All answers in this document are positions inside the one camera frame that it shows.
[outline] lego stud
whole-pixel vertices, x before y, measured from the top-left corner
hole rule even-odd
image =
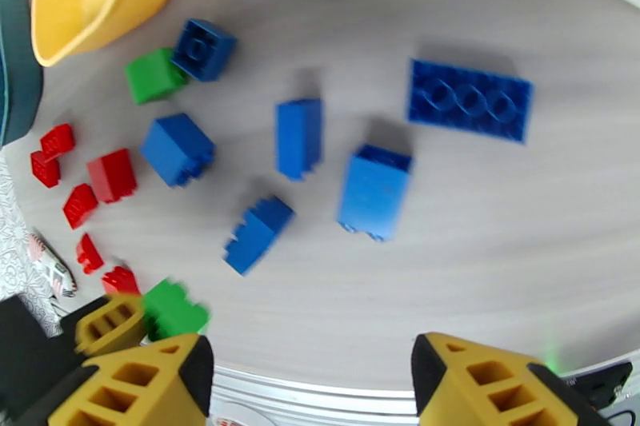
[[[358,230],[352,225],[340,223],[340,226],[346,230],[348,233],[356,233]]]
[[[211,48],[215,48],[215,42],[211,43]],[[206,45],[203,40],[191,39],[189,45],[186,47],[186,56],[200,62],[205,60],[209,56],[210,47]]]
[[[208,158],[208,155],[207,157],[199,157],[197,161],[190,161],[190,163],[186,167],[186,172],[192,178],[198,179],[202,176],[202,173],[204,172],[206,167],[209,166],[209,164],[210,159]]]
[[[454,90],[439,78],[429,80],[422,87],[422,96],[436,110],[446,112],[455,107]]]
[[[486,109],[496,121],[508,124],[518,115],[511,98],[501,90],[491,90],[486,95]]]
[[[480,90],[471,84],[456,87],[455,96],[458,106],[470,117],[479,117],[486,112],[486,99]]]
[[[372,239],[374,242],[384,242],[384,241],[385,241],[384,237],[379,236],[379,235],[375,235],[374,233],[367,233],[367,235],[368,235],[369,237],[371,237],[371,239]]]
[[[176,185],[178,186],[186,186],[189,183],[189,179],[191,178],[191,173],[188,170],[183,170],[178,175],[176,179]]]

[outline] gray table surface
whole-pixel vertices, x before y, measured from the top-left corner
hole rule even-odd
[[[185,18],[239,39],[217,83],[136,107],[124,65],[172,46]],[[404,120],[410,57],[536,84],[526,146]],[[416,334],[437,330],[557,360],[568,370],[637,348],[640,11],[619,0],[172,0],[113,45],[46,70],[33,131],[6,148],[18,201],[69,261],[82,232],[144,290],[187,284],[214,318],[220,365],[285,379],[410,388]],[[274,171],[274,103],[320,93],[326,157],[305,183]],[[153,118],[186,111],[218,145],[201,180],[169,189],[134,151],[139,190],[72,232],[62,204],[85,163],[136,148]],[[55,123],[78,148],[47,190],[29,153]],[[410,149],[395,240],[334,217],[364,141]],[[222,247],[244,208],[276,192],[298,216],[248,277]],[[100,273],[80,277],[83,298]]]

